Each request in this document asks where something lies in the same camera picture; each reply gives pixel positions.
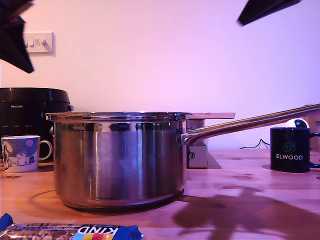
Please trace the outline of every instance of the pot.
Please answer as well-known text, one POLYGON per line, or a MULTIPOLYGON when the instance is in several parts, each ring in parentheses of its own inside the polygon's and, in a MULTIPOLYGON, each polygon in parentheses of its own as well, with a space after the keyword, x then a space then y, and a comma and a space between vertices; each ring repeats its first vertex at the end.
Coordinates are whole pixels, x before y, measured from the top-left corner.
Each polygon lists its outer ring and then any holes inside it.
POLYGON ((191 113, 46 113, 53 121, 55 191, 81 209, 161 202, 184 189, 186 145, 318 111, 315 104, 188 132, 191 113))

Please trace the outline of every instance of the pot rim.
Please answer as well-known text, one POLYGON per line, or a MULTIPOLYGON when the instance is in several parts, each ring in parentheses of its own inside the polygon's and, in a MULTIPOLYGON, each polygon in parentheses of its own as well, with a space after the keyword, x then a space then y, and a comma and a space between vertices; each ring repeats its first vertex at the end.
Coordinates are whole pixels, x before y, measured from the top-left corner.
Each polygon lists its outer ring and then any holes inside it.
POLYGON ((187 120, 190 112, 169 111, 110 111, 110 112, 49 112, 45 113, 46 119, 53 122, 91 122, 91 121, 114 121, 114 120, 187 120))

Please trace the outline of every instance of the black cable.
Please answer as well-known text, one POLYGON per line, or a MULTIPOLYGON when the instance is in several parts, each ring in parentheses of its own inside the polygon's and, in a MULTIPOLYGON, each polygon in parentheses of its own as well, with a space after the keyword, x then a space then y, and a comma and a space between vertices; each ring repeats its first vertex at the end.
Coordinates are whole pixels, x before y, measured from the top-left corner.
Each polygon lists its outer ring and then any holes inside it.
POLYGON ((241 147, 240 149, 247 149, 247 148, 248 148, 248 149, 254 149, 254 148, 258 147, 261 142, 263 142, 264 144, 267 144, 267 145, 270 146, 269 143, 266 143, 265 141, 263 141, 262 139, 260 139, 260 141, 259 141, 259 143, 257 144, 257 146, 244 146, 244 147, 241 147))

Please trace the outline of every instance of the wall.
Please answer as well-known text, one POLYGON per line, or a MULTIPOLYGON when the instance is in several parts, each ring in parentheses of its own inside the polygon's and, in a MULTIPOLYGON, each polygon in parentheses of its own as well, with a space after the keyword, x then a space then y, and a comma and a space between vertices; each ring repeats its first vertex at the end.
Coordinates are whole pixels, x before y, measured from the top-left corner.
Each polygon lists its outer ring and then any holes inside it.
MULTIPOLYGON (((27 74, 2 62, 1 87, 66 90, 76 111, 236 112, 236 119, 320 102, 320 1, 247 26, 246 0, 37 0, 25 32, 54 32, 56 53, 27 74)), ((207 120, 207 124, 226 120, 207 120)), ((209 146, 269 142, 269 128, 209 146)))

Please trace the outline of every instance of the white mug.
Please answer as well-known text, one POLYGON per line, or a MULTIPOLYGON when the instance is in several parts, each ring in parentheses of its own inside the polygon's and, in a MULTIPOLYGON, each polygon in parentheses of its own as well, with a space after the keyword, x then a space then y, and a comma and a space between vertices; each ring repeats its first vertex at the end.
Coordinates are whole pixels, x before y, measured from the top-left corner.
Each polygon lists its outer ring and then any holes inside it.
POLYGON ((53 152, 49 141, 40 140, 38 135, 5 136, 1 138, 4 170, 9 173, 23 173, 36 170, 39 161, 46 160, 53 152), (49 153, 39 157, 40 144, 49 146, 49 153))

